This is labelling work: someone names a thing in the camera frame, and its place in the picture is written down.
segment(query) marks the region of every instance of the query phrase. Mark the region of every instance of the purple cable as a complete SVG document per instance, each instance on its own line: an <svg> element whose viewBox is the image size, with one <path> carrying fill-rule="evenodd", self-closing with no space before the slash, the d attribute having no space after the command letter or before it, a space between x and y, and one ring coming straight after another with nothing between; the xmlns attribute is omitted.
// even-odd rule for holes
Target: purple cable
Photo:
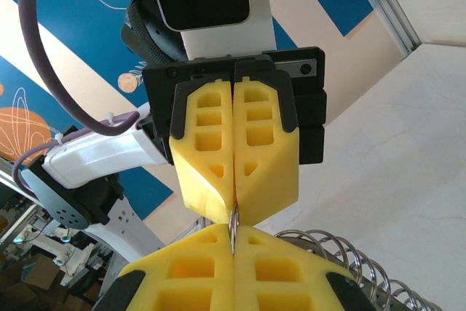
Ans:
<svg viewBox="0 0 466 311"><path fill-rule="evenodd" d="M118 123L118 122L125 123L129 118L131 118L132 115L134 115L134 112L120 114L119 116L116 116L116 117L113 118L113 122L115 122L115 123ZM110 124L110 122L108 120L103 120L102 122L99 122L99 123L102 123L103 125L109 125ZM74 140L76 138L80 138L81 136L84 136L84 135L86 135L88 133L91 133L91 132L92 132L91 129L89 129L88 127L83 127L82 129L77 130L74 133L70 133L67 136L63 136L63 138L61 139L61 143L70 142L70 141L72 141L72 140ZM21 154L20 157L14 163L13 169L12 169L13 181L26 194L29 194L30 196L32 196L34 198L36 197L34 192L31 191L31 189L25 183L24 179L21 177L21 173L20 173L21 165L31 155L33 155L33 154L35 154L37 152L40 152L40 151L42 151L44 149L51 149L52 147L58 146L59 144L60 144L60 142L58 142L57 140L52 140L52 141L46 142L46 143L44 143L42 145L33 147L32 149L29 149L28 151L26 151L24 154Z"/></svg>
<svg viewBox="0 0 466 311"><path fill-rule="evenodd" d="M39 24L37 23L36 2L37 0L18 0L21 30L23 31L24 41L34 67L36 67L39 76L52 93L52 96L75 120L88 127L94 133L105 136L115 136L124 133L138 120L138 112L133 112L126 121L116 127L102 124L86 113L61 84L42 43Z"/></svg>

